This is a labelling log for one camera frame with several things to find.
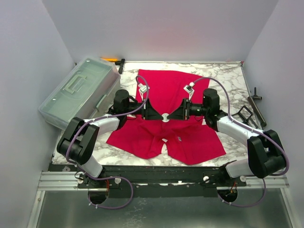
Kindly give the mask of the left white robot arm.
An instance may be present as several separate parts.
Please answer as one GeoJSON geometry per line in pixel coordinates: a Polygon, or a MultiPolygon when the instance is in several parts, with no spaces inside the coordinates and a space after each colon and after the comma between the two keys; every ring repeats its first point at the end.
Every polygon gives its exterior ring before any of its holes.
{"type": "Polygon", "coordinates": [[[87,173],[94,187],[102,187],[105,175],[102,165],[93,156],[95,142],[99,135],[121,129],[131,114],[140,115],[144,120],[163,119],[148,98],[140,103],[127,90],[120,89],[115,93],[113,106],[104,116],[90,120],[74,117],[57,144],[57,152],[87,173]]]}

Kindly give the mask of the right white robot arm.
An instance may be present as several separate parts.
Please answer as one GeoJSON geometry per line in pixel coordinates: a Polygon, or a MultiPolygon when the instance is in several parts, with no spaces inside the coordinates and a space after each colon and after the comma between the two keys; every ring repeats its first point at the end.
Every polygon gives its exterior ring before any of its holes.
{"type": "Polygon", "coordinates": [[[208,127],[226,134],[247,148],[247,158],[224,165],[218,180],[224,186],[235,182],[236,177],[256,176],[260,179],[287,168],[282,145],[275,131],[261,131],[232,119],[220,109],[215,89],[205,89],[201,104],[184,98],[181,105],[168,115],[169,120],[188,120],[190,116],[203,116],[208,127]]]}

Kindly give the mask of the round orange brooch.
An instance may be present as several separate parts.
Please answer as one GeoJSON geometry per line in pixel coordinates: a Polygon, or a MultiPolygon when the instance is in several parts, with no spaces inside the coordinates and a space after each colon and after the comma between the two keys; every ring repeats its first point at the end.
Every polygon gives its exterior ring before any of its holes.
{"type": "Polygon", "coordinates": [[[168,119],[169,114],[168,113],[163,113],[161,116],[162,116],[162,121],[164,123],[167,123],[169,121],[169,119],[168,119]]]}

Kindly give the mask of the red t-shirt garment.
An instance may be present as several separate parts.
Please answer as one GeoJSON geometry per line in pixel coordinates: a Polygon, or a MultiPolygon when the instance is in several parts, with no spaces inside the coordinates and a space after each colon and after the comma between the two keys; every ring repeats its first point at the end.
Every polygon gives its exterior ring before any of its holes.
{"type": "MultiPolygon", "coordinates": [[[[179,71],[140,69],[138,74],[147,81],[150,103],[159,114],[176,110],[183,98],[189,96],[184,86],[199,79],[198,75],[179,71]]],[[[160,155],[166,145],[173,159],[186,165],[199,164],[226,154],[217,133],[202,122],[194,117],[167,123],[137,117],[112,132],[107,144],[143,159],[160,155]]]]}

